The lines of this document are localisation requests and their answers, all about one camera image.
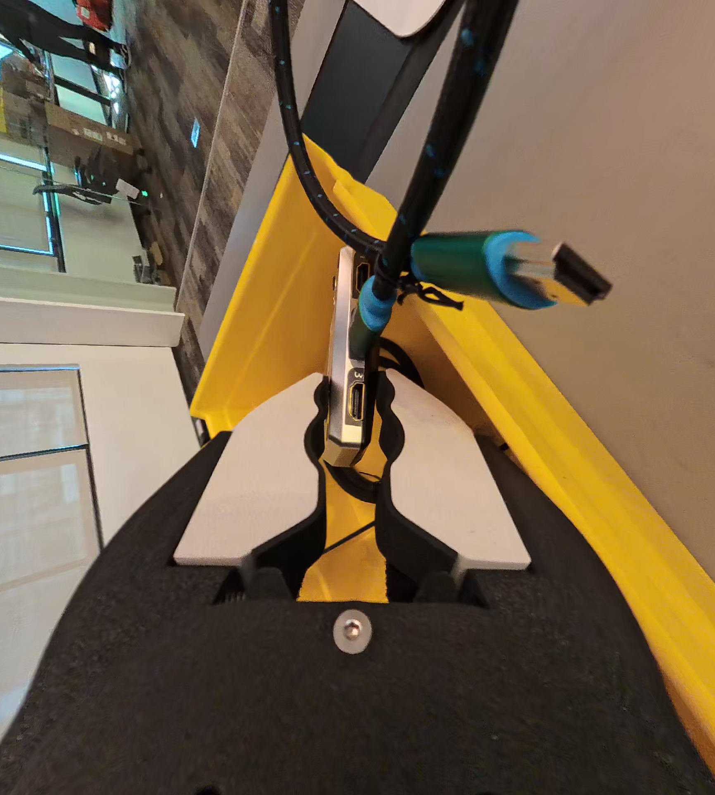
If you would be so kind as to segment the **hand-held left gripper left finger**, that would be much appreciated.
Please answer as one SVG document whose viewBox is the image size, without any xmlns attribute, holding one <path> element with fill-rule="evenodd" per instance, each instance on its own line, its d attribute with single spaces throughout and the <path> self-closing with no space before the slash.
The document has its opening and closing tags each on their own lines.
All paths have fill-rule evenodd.
<svg viewBox="0 0 715 795">
<path fill-rule="evenodd" d="M 305 570 L 327 541 L 328 380 L 313 372 L 250 411 L 227 438 L 174 550 L 181 565 Z"/>
</svg>

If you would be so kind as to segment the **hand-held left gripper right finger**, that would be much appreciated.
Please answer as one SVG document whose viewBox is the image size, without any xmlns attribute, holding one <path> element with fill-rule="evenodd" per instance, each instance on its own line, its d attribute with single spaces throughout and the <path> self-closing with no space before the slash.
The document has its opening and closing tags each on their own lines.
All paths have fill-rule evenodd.
<svg viewBox="0 0 715 795">
<path fill-rule="evenodd" d="M 377 542 L 398 570 L 523 570 L 532 563 L 475 433 L 410 379 L 377 394 L 386 466 Z"/>
</svg>

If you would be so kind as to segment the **yellow plastic bin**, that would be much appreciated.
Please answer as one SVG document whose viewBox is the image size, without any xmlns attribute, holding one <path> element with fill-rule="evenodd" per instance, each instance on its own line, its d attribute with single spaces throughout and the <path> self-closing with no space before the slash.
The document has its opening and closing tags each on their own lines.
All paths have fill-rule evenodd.
<svg viewBox="0 0 715 795">
<path fill-rule="evenodd" d="M 343 241 L 309 204 L 291 162 L 271 186 L 192 401 L 212 435 L 327 370 Z M 408 299 L 398 312 L 392 337 L 412 353 L 427 386 L 470 425 L 495 427 L 600 554 L 715 773 L 715 582 L 495 308 L 474 298 L 464 311 Z"/>
</svg>

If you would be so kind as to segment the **silver grey usb adapter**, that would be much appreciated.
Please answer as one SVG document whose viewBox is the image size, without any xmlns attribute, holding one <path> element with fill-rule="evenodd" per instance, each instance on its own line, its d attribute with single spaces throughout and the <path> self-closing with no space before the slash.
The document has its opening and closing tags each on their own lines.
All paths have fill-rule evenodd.
<svg viewBox="0 0 715 795">
<path fill-rule="evenodd" d="M 329 408 L 324 461 L 337 468 L 357 464 L 373 433 L 378 353 L 351 350 L 351 323 L 372 264 L 352 246 L 343 246 L 334 277 L 334 307 L 328 352 Z"/>
</svg>

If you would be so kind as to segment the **black braided cable green plug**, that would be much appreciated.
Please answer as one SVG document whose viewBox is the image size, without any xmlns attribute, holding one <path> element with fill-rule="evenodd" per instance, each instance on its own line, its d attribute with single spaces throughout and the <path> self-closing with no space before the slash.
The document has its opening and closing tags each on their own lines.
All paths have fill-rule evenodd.
<svg viewBox="0 0 715 795">
<path fill-rule="evenodd" d="M 446 293 L 497 301 L 527 311 L 562 302 L 590 306 L 609 296 L 612 283 L 567 243 L 546 259 L 524 256 L 522 245 L 542 240 L 526 230 L 425 233 L 479 114 L 518 1 L 466 1 L 460 32 L 439 104 L 415 172 L 386 240 L 339 212 L 315 172 L 307 148 L 294 85 L 286 1 L 269 1 L 274 75 L 288 149 L 309 202 L 323 222 L 374 265 L 362 284 L 347 330 L 351 347 L 364 353 L 410 293 L 426 303 L 464 308 Z"/>
</svg>

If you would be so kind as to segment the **white stand base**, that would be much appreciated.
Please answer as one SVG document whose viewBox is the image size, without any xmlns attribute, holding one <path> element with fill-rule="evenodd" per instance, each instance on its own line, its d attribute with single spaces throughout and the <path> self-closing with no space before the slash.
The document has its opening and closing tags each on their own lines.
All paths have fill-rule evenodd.
<svg viewBox="0 0 715 795">
<path fill-rule="evenodd" d="M 383 32 L 398 40 L 442 38 L 453 26 L 461 1 L 354 1 Z"/>
</svg>

